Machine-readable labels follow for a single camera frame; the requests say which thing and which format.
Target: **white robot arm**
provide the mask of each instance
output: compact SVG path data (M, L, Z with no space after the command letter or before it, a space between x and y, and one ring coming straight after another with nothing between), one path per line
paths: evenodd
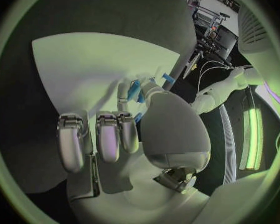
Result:
M225 102L234 90L242 90L248 85L261 85L262 78L254 68L234 69L225 80L213 83L197 93L195 101L190 104L197 114L210 112Z

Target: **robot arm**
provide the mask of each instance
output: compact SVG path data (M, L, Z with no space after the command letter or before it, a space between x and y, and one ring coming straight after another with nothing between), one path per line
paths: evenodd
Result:
M210 112L224 103L234 90L242 90L248 85L261 85L262 78L254 68L234 69L225 80L216 82L197 93L191 104L197 114Z

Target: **purple light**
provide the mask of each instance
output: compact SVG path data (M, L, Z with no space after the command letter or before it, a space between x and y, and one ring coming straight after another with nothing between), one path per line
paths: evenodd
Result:
M264 82L265 88L267 89L267 91L274 97L274 99L280 104L280 96L278 96L274 91L272 91L268 84L266 82Z

